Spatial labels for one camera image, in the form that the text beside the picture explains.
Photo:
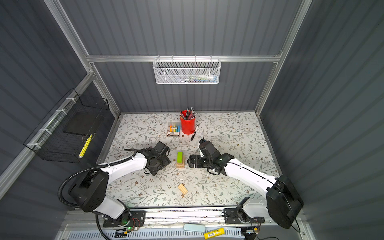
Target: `white mesh basket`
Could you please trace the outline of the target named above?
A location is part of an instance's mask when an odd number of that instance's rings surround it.
[[[161,61],[154,59],[153,71],[158,84],[217,84],[221,62],[216,61]]]

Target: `small wooden block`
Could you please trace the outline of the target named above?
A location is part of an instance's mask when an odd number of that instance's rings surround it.
[[[181,193],[183,193],[183,194],[186,194],[186,193],[188,192],[188,190],[184,187],[183,184],[180,184],[180,185],[178,186],[178,188],[179,188],[179,190],[181,191]]]
[[[183,155],[183,160],[181,163],[176,162],[176,168],[185,168],[185,155]]]

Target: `floral tabletop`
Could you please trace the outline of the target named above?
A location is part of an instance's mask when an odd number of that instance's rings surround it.
[[[234,178],[214,176],[206,169],[190,169],[186,163],[184,169],[175,167],[177,152],[182,151],[186,159],[199,153],[203,129],[204,139],[211,141],[221,154],[227,152],[260,172],[279,176],[254,113],[197,113],[196,125],[200,127],[193,141],[191,135],[183,133],[181,137],[166,137],[167,123],[178,117],[176,113],[123,116],[105,162],[132,154],[123,149],[154,147],[161,141],[170,148],[171,163],[155,176],[138,170],[117,179],[107,188],[110,196],[129,207],[236,205],[252,194],[261,197]],[[177,188],[181,183],[188,190],[185,195]]]

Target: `corrugated gray wall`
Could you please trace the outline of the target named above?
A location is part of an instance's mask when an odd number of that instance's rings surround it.
[[[86,75],[42,0],[0,0],[0,173],[65,93]],[[91,84],[84,94],[98,94]],[[106,119],[83,164],[34,157],[0,200],[0,239],[51,240],[68,207],[57,188],[74,172],[95,163],[113,123]]]
[[[300,0],[62,1],[91,55],[275,55]],[[223,63],[220,83],[159,85],[151,64],[97,63],[122,112],[253,110],[272,63]]]
[[[261,118],[318,240],[383,239],[384,1],[317,1]]]
[[[61,3],[91,55],[273,55],[300,0]]]
[[[96,63],[122,112],[254,110],[273,63],[222,63],[219,84],[157,84],[152,63]]]

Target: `black wire basket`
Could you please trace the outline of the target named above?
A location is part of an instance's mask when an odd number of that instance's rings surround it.
[[[35,129],[24,145],[47,161],[80,163],[109,112],[108,101],[76,95],[45,129]]]

